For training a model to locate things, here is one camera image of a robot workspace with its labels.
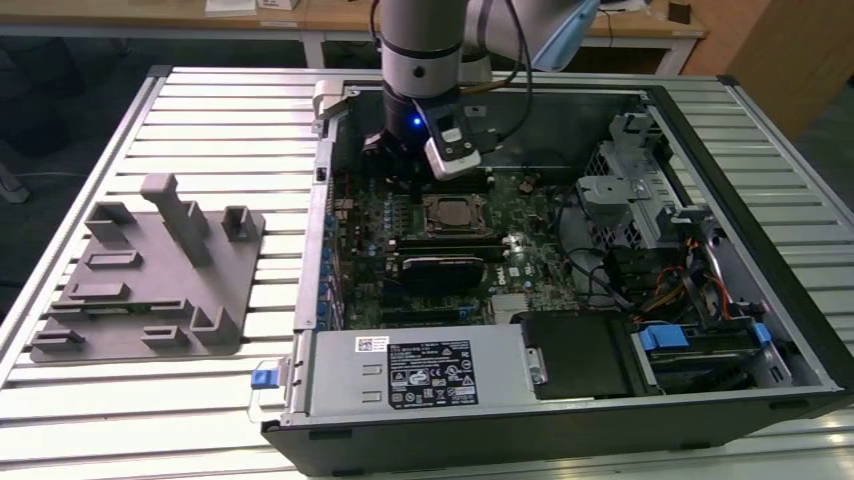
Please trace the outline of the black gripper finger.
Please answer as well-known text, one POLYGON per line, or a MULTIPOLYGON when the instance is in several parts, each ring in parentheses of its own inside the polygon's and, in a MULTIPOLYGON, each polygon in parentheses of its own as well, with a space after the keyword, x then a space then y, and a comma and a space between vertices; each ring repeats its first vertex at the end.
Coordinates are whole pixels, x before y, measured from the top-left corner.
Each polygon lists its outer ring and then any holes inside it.
POLYGON ((382 130, 365 141, 365 162, 373 177, 381 178, 394 193, 415 201, 415 157, 394 135, 382 130))
POLYGON ((421 202, 426 187, 431 182, 431 169, 423 147, 403 144, 403 180, 411 202, 421 202))

